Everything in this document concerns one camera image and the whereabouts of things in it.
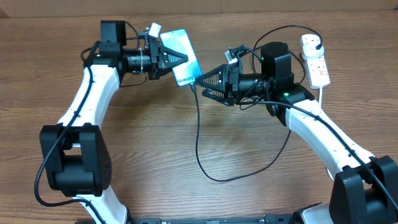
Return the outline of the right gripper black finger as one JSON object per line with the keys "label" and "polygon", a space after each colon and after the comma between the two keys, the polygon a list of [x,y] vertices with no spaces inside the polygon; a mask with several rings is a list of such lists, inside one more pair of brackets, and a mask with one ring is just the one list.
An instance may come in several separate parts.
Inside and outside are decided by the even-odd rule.
{"label": "right gripper black finger", "polygon": [[226,92],[226,85],[229,82],[229,65],[222,64],[219,67],[196,78],[195,83],[220,93]]}
{"label": "right gripper black finger", "polygon": [[205,88],[202,91],[202,96],[209,98],[211,100],[217,101],[226,106],[233,106],[234,105],[234,98],[229,97],[228,94],[222,93],[216,90],[211,90],[209,88]]}

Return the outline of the black Samsung Galaxy smartphone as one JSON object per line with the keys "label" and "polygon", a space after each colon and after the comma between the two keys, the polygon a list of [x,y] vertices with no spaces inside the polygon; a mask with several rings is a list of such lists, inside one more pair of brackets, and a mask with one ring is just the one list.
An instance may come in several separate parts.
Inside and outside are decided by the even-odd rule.
{"label": "black Samsung Galaxy smartphone", "polygon": [[172,67],[178,86],[195,83],[203,75],[201,66],[185,29],[160,34],[160,39],[168,54],[167,62]]}

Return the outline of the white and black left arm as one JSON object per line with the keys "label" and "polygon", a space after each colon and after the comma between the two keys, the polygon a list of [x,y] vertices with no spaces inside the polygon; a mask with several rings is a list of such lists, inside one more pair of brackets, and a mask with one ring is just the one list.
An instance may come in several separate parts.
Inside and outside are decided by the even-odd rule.
{"label": "white and black left arm", "polygon": [[81,52],[83,79],[67,112],[39,134],[43,162],[38,175],[65,196],[80,203],[93,223],[131,223],[129,209],[111,187],[112,163],[101,127],[113,95],[125,74],[159,79],[185,63],[186,55],[163,46],[160,25],[137,31],[137,46],[127,48],[127,21],[101,21],[101,38]]}

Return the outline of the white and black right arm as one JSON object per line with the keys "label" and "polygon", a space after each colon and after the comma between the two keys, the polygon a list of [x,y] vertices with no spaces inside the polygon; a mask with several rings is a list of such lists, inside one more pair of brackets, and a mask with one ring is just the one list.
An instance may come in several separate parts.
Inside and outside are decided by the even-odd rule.
{"label": "white and black right arm", "polygon": [[241,58],[248,51],[245,46],[228,50],[228,63],[199,77],[197,84],[203,96],[224,105],[265,105],[322,160],[333,180],[330,201],[296,211],[290,222],[396,223],[396,162],[356,144],[295,82],[287,44],[270,42],[261,47],[260,73],[243,73]]}

